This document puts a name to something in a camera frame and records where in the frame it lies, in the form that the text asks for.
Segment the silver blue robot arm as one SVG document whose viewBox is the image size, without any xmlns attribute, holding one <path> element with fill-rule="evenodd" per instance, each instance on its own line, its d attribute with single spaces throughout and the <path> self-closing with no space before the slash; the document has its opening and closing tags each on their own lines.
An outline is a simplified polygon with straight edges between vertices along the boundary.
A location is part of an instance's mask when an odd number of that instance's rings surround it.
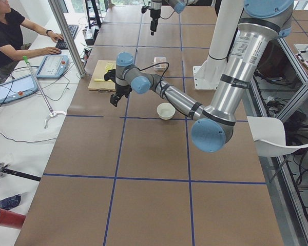
<svg viewBox="0 0 308 246">
<path fill-rule="evenodd" d="M 197 0 L 192 1 L 180 1 L 180 0 L 172 0 L 172 1 L 149 1 L 149 4 L 142 7 L 142 13 L 145 13 L 147 10 L 150 11 L 150 35 L 154 36 L 155 32 L 157 31 L 157 26 L 159 23 L 159 19 L 161 18 L 161 8 L 163 2 L 167 3 L 168 6 L 171 6 L 173 9 L 173 13 L 180 14 L 186 6 L 192 5 L 197 3 Z"/>
<path fill-rule="evenodd" d="M 194 72 L 196 89 L 215 91 L 208 106 L 176 89 L 162 76 L 142 72 L 133 56 L 117 55 L 116 68 L 104 78 L 115 84 L 116 106 L 131 92 L 157 93 L 194 120 L 191 138 L 204 152 L 219 151 L 232 137 L 235 111 L 269 41 L 291 31 L 292 1 L 217 1 L 217 22 L 207 60 Z"/>
</svg>

